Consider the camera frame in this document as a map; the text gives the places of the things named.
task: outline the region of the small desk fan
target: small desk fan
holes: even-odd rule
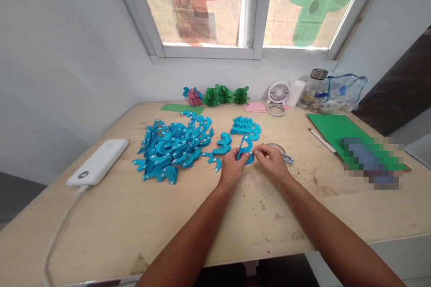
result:
[[[290,86],[285,82],[275,82],[268,88],[268,99],[266,100],[267,104],[273,103],[281,103],[286,105],[287,97],[290,93]]]

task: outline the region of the window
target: window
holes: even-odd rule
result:
[[[367,0],[124,0],[149,55],[332,60]]]

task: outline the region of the hand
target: hand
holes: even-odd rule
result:
[[[222,160],[221,176],[218,186],[236,188],[242,175],[242,170],[250,154],[248,152],[241,155],[237,161],[238,148],[226,153]]]
[[[253,155],[277,181],[291,178],[279,149],[263,143],[253,149]]]

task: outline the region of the bottle cap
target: bottle cap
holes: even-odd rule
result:
[[[310,77],[314,79],[325,79],[325,77],[328,75],[327,70],[323,69],[313,69],[311,71]]]

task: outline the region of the window frame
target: window frame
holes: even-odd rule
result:
[[[264,47],[269,0],[242,0],[238,43],[252,48],[231,46],[195,47],[163,44],[147,0],[123,0],[150,57],[215,58],[260,60],[313,59],[332,61],[341,50],[367,0],[351,0],[327,49],[298,47]]]

